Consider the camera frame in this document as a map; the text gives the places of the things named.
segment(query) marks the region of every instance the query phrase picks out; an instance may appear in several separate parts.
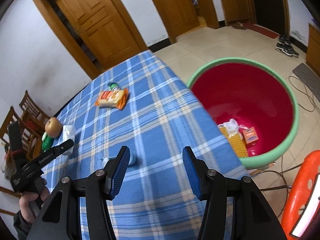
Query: white glowing panel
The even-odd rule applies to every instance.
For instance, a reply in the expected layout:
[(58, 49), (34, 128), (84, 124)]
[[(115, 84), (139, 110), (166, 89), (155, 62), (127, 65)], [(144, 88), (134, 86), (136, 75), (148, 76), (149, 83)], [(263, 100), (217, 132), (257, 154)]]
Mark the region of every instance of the white glowing panel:
[(296, 227), (292, 231), (292, 235), (295, 237), (301, 237), (303, 232), (307, 229), (309, 223), (311, 222), (314, 214), (319, 205), (319, 197), (320, 197), (320, 179), (319, 174), (316, 176), (316, 182), (314, 183), (312, 195), (309, 198), (309, 202), (307, 207), (305, 208), (303, 214), (300, 217), (299, 222)]

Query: red doormat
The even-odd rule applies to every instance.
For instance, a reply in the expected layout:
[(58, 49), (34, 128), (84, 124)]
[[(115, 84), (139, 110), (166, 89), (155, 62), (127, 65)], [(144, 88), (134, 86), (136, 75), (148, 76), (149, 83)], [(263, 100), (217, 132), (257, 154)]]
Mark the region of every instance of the red doormat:
[(272, 39), (275, 39), (276, 37), (279, 36), (278, 33), (275, 33), (273, 31), (269, 31), (265, 28), (262, 28), (262, 27), (259, 27), (257, 25), (253, 25), (251, 23), (244, 23), (243, 26), (246, 28), (246, 29), (249, 29), (249, 30), (253, 30), (257, 33), (261, 33), (265, 36), (268, 36), (269, 38), (272, 38)]

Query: blue plaid tablecloth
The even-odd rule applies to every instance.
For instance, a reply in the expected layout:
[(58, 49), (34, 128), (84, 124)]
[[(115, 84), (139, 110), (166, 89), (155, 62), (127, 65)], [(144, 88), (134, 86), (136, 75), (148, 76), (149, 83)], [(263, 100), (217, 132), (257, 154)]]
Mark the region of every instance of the blue plaid tablecloth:
[[(129, 89), (122, 111), (94, 105), (109, 82)], [(63, 176), (79, 179), (103, 168), (122, 145), (137, 157), (119, 195), (107, 203), (117, 239), (196, 239), (205, 201), (192, 193), (182, 163), (185, 146), (227, 177), (247, 174), (198, 99), (151, 51), (93, 80), (58, 119), (76, 127), (76, 139), (72, 155), (60, 156), (43, 169), (50, 191)], [(54, 145), (61, 142), (62, 136)], [(89, 239), (85, 199), (80, 205), (82, 237)], [(230, 239), (230, 206), (227, 214), (225, 239)]]

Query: doormat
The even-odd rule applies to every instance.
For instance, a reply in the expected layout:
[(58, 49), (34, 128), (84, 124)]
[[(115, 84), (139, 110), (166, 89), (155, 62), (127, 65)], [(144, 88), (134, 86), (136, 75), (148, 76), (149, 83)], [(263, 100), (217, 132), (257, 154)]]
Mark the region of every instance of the doormat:
[(278, 33), (275, 33), (273, 31), (270, 31), (270, 30), (267, 30), (265, 28), (262, 28), (260, 26), (257, 26), (257, 25), (253, 25), (251, 23), (244, 23), (243, 26), (246, 28), (246, 29), (249, 29), (249, 30), (252, 30), (252, 31), (255, 31), (257, 33), (261, 33), (269, 38), (272, 38), (272, 39), (275, 39), (276, 37), (279, 36)]
[(301, 63), (292, 71), (320, 101), (320, 78), (305, 64)]

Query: metal bolt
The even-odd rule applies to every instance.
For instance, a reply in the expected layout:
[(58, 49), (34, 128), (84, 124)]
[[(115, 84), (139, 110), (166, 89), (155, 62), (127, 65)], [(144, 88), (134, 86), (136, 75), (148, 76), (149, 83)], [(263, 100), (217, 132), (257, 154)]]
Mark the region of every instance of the metal bolt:
[(67, 183), (69, 180), (70, 180), (69, 177), (63, 177), (62, 180), (61, 180), (61, 182), (62, 182), (62, 183)]
[(252, 179), (251, 179), (250, 177), (248, 177), (248, 176), (244, 176), (244, 177), (243, 177), (243, 181), (246, 182), (246, 183), (250, 183), (251, 180), (252, 180)]
[(102, 176), (104, 174), (104, 170), (97, 170), (96, 175), (97, 176)]
[(215, 175), (217, 175), (217, 172), (216, 172), (215, 170), (208, 170), (207, 173), (208, 173), (208, 175), (210, 175), (210, 176), (215, 176)]

